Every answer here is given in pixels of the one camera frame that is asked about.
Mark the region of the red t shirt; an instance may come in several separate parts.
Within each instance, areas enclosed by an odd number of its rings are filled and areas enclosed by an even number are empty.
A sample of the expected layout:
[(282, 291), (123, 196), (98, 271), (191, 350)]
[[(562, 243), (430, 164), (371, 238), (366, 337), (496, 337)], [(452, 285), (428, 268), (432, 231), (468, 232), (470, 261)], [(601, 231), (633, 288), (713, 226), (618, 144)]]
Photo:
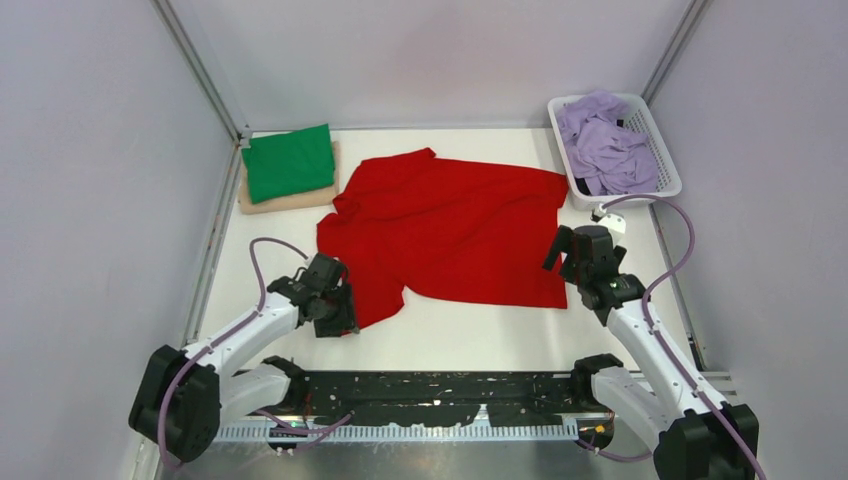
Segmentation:
[(410, 290), (437, 300), (563, 309), (543, 266), (568, 193), (559, 173), (446, 159), (433, 150), (364, 160), (317, 247), (348, 268), (362, 326), (397, 314)]

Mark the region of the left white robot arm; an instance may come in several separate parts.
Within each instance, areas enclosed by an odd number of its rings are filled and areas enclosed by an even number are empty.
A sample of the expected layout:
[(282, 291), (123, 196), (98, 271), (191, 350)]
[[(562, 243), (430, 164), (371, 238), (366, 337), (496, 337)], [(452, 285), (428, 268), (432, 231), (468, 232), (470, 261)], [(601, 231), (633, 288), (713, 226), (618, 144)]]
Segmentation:
[(214, 335), (177, 349), (155, 350), (142, 375), (128, 425), (166, 456), (192, 462), (221, 427), (266, 407), (284, 414), (304, 408), (304, 369), (280, 356), (251, 370), (245, 364), (273, 341), (312, 324), (318, 338), (359, 330), (348, 269), (316, 254), (308, 266), (263, 287), (256, 306)]

